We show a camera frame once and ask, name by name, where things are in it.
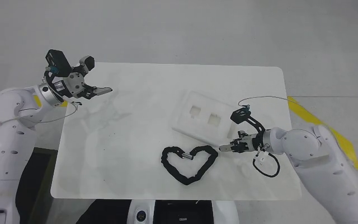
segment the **black bracket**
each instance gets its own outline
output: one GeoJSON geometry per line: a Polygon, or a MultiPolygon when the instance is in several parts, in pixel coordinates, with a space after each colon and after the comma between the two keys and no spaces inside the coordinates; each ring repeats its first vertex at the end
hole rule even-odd
{"type": "Polygon", "coordinates": [[[252,140],[252,145],[256,150],[258,150],[259,146],[260,147],[263,146],[263,133],[265,132],[265,128],[255,118],[251,117],[251,111],[249,109],[250,109],[249,106],[245,106],[243,108],[240,108],[240,109],[234,111],[232,113],[230,119],[233,122],[235,122],[236,124],[241,124],[242,122],[247,122],[256,129],[257,135],[252,140]]]}

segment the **yellow stripe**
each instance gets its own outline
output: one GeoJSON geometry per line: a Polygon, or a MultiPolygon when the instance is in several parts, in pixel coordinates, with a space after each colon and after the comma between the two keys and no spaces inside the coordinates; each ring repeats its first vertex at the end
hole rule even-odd
{"type": "MultiPolygon", "coordinates": [[[[37,105],[38,105],[39,107],[41,107],[41,101],[40,101],[39,97],[36,96],[36,95],[34,95],[34,99],[35,99],[37,105]]],[[[67,101],[63,102],[63,103],[61,104],[61,106],[66,107],[66,106],[67,106],[67,101]]]]}
{"type": "MultiPolygon", "coordinates": [[[[288,97],[289,100],[292,100],[293,102],[297,102],[294,98],[291,96],[288,97]]],[[[327,125],[326,123],[322,122],[318,118],[316,118],[313,114],[311,114],[308,110],[306,110],[303,106],[300,106],[298,104],[295,104],[293,102],[289,101],[289,108],[292,112],[294,112],[297,116],[302,118],[305,122],[313,123],[315,125],[323,124],[331,130],[333,135],[336,137],[338,144],[340,145],[343,152],[347,155],[347,157],[353,161],[354,166],[356,169],[358,169],[358,160],[356,153],[354,151],[353,144],[346,139],[343,135],[341,135],[338,131],[334,130],[332,127],[327,125]]]]}

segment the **black panel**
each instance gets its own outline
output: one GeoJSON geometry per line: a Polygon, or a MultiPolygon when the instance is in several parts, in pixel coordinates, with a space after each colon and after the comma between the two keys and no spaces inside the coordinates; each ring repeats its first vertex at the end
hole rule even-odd
{"type": "Polygon", "coordinates": [[[157,200],[153,224],[214,224],[210,200],[157,200]]]}

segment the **floor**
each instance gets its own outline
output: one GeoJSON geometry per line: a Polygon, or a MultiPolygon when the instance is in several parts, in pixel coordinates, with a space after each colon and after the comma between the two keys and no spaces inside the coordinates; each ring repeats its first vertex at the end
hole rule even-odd
{"type": "MultiPolygon", "coordinates": [[[[287,94],[358,148],[358,2],[353,0],[3,0],[0,89],[41,82],[49,49],[98,62],[277,66],[287,94]]],[[[53,111],[53,118],[64,109],[53,111]]],[[[293,127],[303,121],[291,113],[293,127]]],[[[57,149],[62,122],[38,127],[57,149]]],[[[55,200],[48,223],[91,201],[55,200]]],[[[303,188],[292,202],[237,202],[242,223],[333,223],[303,188]]]]}

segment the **white table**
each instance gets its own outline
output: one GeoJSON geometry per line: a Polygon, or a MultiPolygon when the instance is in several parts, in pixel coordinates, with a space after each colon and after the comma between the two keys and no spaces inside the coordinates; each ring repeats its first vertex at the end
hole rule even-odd
{"type": "MultiPolygon", "coordinates": [[[[86,82],[114,91],[81,100],[79,111],[65,119],[53,197],[291,200],[301,196],[299,179],[284,155],[278,156],[280,174],[267,178],[252,167],[255,153],[219,153],[203,178],[189,186],[175,180],[161,164],[167,146],[190,152],[205,145],[171,127],[175,108],[188,91],[232,106],[250,96],[286,97],[280,68],[96,63],[86,82]]],[[[254,99],[248,103],[252,116],[265,128],[291,129],[286,101],[254,99]]],[[[239,128],[255,132],[248,124],[239,128]]],[[[169,155],[169,161],[190,176],[207,157],[202,152],[189,161],[169,155]]]]}

